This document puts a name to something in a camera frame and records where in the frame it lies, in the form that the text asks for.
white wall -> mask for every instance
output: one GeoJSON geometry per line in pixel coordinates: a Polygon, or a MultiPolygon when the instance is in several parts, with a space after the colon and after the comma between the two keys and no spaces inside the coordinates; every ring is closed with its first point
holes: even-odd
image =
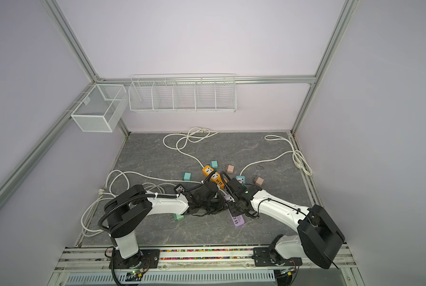
{"type": "Polygon", "coordinates": [[[0,211],[0,285],[45,286],[83,211],[98,196],[123,137],[72,122],[0,211]]]}
{"type": "MultiPolygon", "coordinates": [[[[0,183],[88,80],[37,0],[0,1],[0,183]]],[[[122,134],[72,123],[0,211],[0,285],[47,284],[122,134]]]]}
{"type": "Polygon", "coordinates": [[[290,130],[308,92],[305,83],[237,85],[236,112],[135,113],[123,119],[131,132],[184,131],[193,126],[227,130],[290,130]]]}
{"type": "Polygon", "coordinates": [[[96,71],[313,75],[344,0],[58,0],[96,71]]]}
{"type": "Polygon", "coordinates": [[[426,1],[364,0],[296,134],[366,285],[426,285],[426,1]]]}
{"type": "Polygon", "coordinates": [[[88,83],[39,1],[0,1],[0,183],[88,83]]]}

gray marble surface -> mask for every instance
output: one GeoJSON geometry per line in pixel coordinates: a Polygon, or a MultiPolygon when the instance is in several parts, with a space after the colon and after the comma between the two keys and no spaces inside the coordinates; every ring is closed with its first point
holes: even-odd
{"type": "MultiPolygon", "coordinates": [[[[251,162],[271,159],[290,150],[290,145],[283,140],[264,140],[267,134],[287,138],[287,134],[282,132],[219,133],[199,143],[188,142],[183,151],[197,157],[203,164],[216,160],[219,168],[227,164],[234,165],[233,176],[236,176],[251,162]]],[[[115,169],[135,171],[163,179],[182,179],[184,172],[190,172],[192,180],[204,179],[205,176],[196,160],[163,145],[162,139],[165,135],[131,134],[115,169]]],[[[172,136],[166,143],[174,146],[179,138],[172,136]]],[[[253,175],[259,175],[264,179],[262,187],[274,196],[295,204],[311,206],[301,172],[294,166],[291,154],[283,155],[276,161],[250,166],[243,175],[246,176],[247,183],[250,183],[253,175]]],[[[135,174],[129,174],[128,177],[131,186],[144,182],[158,183],[135,174]]],[[[121,176],[113,184],[112,191],[120,194],[126,187],[126,181],[121,176]]],[[[165,190],[167,193],[174,193],[171,186],[166,186],[165,190]]],[[[102,202],[94,214],[92,228],[96,228],[98,219],[103,215],[105,203],[102,202]]],[[[283,223],[264,214],[256,220],[248,217],[244,219],[245,225],[237,229],[233,226],[227,210],[204,217],[185,215],[185,218],[178,222],[171,218],[171,214],[154,214],[147,216],[137,227],[137,239],[141,246],[268,244],[280,233],[295,234],[283,223]]],[[[95,237],[85,237],[82,244],[110,245],[110,240],[106,233],[102,233],[95,237]]]]}

divided wire basket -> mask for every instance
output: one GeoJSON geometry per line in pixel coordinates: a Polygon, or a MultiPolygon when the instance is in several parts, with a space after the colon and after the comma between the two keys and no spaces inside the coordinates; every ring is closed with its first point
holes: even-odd
{"type": "Polygon", "coordinates": [[[131,76],[130,110],[135,112],[235,111],[235,77],[143,78],[131,76]]]}
{"type": "Polygon", "coordinates": [[[129,101],[123,85],[95,84],[72,118],[84,132],[113,132],[129,101]]]}

